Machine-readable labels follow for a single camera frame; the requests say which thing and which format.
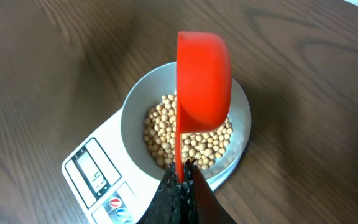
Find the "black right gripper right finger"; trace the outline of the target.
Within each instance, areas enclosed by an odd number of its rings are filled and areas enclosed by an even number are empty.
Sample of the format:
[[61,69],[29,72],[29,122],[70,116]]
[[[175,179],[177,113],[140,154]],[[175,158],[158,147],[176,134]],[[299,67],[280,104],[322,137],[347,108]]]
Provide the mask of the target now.
[[186,161],[185,167],[191,172],[198,223],[236,224],[230,214],[218,202],[199,168],[193,165],[190,160]]

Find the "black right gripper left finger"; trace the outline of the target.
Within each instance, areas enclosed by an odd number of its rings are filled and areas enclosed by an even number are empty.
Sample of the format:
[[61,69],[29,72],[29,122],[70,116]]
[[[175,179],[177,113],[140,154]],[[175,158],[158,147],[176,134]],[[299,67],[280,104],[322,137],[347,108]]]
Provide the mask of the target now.
[[148,208],[137,224],[182,224],[185,215],[182,212],[182,197],[177,182],[175,164],[171,164],[151,200]]

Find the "red measuring scoop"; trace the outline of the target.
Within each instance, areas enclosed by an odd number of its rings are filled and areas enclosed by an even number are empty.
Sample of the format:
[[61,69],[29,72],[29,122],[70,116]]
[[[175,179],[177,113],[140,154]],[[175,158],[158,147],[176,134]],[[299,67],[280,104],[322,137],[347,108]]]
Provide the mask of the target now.
[[180,31],[176,61],[175,173],[185,179],[181,135],[223,124],[231,103],[231,59],[225,41],[211,32]]

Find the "soybeans in bowl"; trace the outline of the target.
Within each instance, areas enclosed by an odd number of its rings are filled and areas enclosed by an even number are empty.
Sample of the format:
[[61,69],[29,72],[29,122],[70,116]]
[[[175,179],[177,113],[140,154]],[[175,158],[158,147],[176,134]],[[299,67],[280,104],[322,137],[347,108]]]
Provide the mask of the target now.
[[[144,142],[157,165],[167,169],[175,162],[176,142],[175,94],[163,95],[162,102],[151,107],[144,119]],[[229,118],[210,132],[183,133],[181,135],[181,159],[193,161],[201,170],[210,169],[226,153],[234,132]]]

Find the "white digital kitchen scale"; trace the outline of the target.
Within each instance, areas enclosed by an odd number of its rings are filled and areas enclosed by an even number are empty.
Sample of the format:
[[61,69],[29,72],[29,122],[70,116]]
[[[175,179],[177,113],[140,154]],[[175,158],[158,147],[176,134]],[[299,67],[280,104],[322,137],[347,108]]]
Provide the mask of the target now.
[[121,116],[121,110],[114,113],[62,164],[62,174],[89,223],[137,223],[160,183],[129,157]]

